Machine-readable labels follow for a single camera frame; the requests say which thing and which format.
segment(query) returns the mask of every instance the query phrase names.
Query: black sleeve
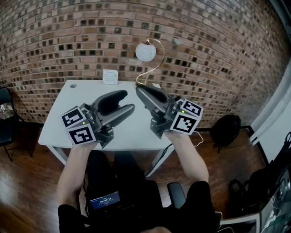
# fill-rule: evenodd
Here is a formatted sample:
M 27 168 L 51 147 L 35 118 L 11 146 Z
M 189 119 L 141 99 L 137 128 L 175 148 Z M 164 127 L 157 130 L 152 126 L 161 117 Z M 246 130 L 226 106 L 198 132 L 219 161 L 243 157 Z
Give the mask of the black sleeve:
M 59 206 L 60 233 L 62 232 L 84 232 L 86 227 L 82 223 L 81 214 L 70 205 Z
M 211 202 L 209 184 L 199 181 L 191 185 L 185 204 L 180 208 L 181 214 L 190 219 L 203 232 L 217 232 L 220 219 L 214 212 Z

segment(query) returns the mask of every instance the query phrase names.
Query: black shirt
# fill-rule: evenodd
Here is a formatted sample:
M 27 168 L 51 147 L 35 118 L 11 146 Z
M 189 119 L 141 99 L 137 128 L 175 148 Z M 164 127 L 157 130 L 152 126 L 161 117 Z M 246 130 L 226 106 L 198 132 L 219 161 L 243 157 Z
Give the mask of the black shirt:
M 181 232 L 217 232 L 219 218 L 211 202 L 210 188 L 207 182 L 191 185 L 185 204 L 180 208 L 146 207 L 135 209 L 134 213 L 121 212 L 114 218 L 97 218 L 92 225 L 85 227 L 81 215 L 70 205 L 59 206 L 60 233 L 62 232 L 132 232 L 165 227 L 172 233 Z

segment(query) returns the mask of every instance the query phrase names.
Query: white device on table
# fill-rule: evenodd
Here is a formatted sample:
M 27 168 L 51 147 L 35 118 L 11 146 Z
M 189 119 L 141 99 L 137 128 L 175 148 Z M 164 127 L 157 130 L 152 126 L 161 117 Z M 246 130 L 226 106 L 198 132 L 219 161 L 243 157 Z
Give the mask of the white device on table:
M 118 83 L 118 71 L 116 71 L 116 70 L 103 70 L 103 82 L 104 82 L 104 84 L 117 85 L 117 83 Z

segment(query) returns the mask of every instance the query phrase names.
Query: table top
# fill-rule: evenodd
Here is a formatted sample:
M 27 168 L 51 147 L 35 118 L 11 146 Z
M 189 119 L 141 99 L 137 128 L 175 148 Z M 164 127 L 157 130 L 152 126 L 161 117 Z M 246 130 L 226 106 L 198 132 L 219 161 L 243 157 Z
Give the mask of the table top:
M 114 127 L 114 139 L 105 147 L 96 150 L 160 150 L 171 142 L 163 135 L 159 139 L 150 129 L 151 114 L 145 109 L 135 92 L 135 82 L 118 81 L 118 85 L 106 85 L 100 80 L 68 80 L 60 91 L 45 121 L 38 143 L 46 146 L 72 148 L 61 115 L 83 103 L 91 104 L 101 95 L 111 91 L 126 90 L 128 95 L 119 105 L 134 104 L 134 112 L 121 124 Z

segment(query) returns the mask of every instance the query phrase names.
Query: table leg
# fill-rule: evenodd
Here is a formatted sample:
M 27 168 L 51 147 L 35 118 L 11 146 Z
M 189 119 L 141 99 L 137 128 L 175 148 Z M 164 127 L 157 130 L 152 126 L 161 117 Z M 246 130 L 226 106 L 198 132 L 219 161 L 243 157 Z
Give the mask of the table leg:
M 150 177 L 156 169 L 169 157 L 169 155 L 173 152 L 174 147 L 170 146 L 168 150 L 165 152 L 164 156 L 162 157 L 163 151 L 160 150 L 159 153 L 156 155 L 155 159 L 151 163 L 151 171 L 146 175 L 146 177 Z
M 49 150 L 65 165 L 68 157 L 60 147 L 47 146 Z

